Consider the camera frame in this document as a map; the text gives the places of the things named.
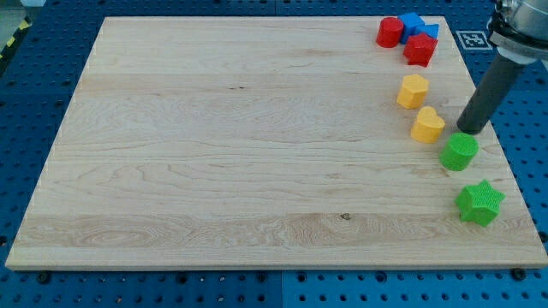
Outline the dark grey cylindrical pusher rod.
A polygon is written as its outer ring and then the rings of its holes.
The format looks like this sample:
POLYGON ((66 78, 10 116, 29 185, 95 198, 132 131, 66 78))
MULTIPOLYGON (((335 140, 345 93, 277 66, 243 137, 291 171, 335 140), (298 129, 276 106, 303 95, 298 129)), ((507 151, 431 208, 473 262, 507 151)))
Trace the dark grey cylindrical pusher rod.
POLYGON ((469 99, 456 125, 468 134, 480 133, 526 67, 497 54, 469 99))

